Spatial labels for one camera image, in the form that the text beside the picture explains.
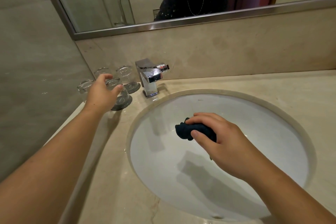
washcloth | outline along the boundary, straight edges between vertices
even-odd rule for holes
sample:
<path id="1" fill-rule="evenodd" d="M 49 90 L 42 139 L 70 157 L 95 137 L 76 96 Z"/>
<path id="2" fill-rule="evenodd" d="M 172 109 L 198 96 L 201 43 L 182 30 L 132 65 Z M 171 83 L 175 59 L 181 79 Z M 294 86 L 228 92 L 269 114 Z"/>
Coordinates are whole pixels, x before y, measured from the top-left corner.
<path id="1" fill-rule="evenodd" d="M 188 139 L 189 141 L 191 141 L 193 139 L 190 134 L 191 131 L 197 130 L 198 132 L 201 132 L 207 137 L 209 137 L 215 143 L 217 142 L 216 133 L 213 132 L 211 128 L 209 128 L 208 126 L 205 126 L 202 123 L 196 123 L 196 124 L 191 124 L 191 125 L 185 124 L 186 120 L 188 119 L 189 118 L 186 118 L 184 122 L 181 122 L 179 125 L 175 125 L 175 131 L 180 138 Z"/>

black shirt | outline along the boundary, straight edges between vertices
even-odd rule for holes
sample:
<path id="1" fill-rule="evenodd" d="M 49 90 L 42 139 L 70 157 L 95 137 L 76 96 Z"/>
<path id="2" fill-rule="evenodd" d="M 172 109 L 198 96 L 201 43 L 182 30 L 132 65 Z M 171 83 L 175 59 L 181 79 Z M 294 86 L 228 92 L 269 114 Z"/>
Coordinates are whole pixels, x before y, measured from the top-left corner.
<path id="1" fill-rule="evenodd" d="M 163 0 L 154 21 L 226 11 L 228 0 Z"/>

person's left hand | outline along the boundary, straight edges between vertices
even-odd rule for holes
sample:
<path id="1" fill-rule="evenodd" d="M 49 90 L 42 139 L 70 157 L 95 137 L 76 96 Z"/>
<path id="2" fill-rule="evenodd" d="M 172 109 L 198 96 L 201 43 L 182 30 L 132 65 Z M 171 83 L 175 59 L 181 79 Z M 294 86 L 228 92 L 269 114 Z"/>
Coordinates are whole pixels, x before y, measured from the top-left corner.
<path id="1" fill-rule="evenodd" d="M 113 90 L 108 90 L 105 85 L 105 80 L 112 78 L 113 76 L 111 74 L 99 75 L 87 94 L 83 110 L 93 110 L 104 114 L 112 109 L 116 103 L 117 96 L 123 89 L 122 85 L 118 85 Z"/>

faucet handle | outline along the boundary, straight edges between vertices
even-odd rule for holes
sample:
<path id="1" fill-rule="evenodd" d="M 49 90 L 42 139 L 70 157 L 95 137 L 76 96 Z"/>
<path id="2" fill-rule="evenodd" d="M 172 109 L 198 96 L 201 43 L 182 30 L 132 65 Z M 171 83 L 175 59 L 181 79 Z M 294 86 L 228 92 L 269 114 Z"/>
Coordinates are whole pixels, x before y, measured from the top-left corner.
<path id="1" fill-rule="evenodd" d="M 156 67 L 162 72 L 166 72 L 169 69 L 169 65 L 166 65 L 164 63 L 160 63 L 159 65 L 156 65 Z"/>

white sink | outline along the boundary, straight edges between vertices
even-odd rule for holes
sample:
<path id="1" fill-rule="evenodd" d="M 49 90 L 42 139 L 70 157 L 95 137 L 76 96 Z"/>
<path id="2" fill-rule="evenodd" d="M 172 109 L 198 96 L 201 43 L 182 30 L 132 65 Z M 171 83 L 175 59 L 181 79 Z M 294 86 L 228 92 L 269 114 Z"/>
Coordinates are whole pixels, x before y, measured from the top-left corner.
<path id="1" fill-rule="evenodd" d="M 222 171 L 175 125 L 194 112 L 214 112 L 237 124 L 274 164 L 304 186 L 309 160 L 300 134 L 269 109 L 238 97 L 190 94 L 150 110 L 135 126 L 130 159 L 141 181 L 172 206 L 206 219 L 246 221 L 269 215 L 257 193 Z"/>

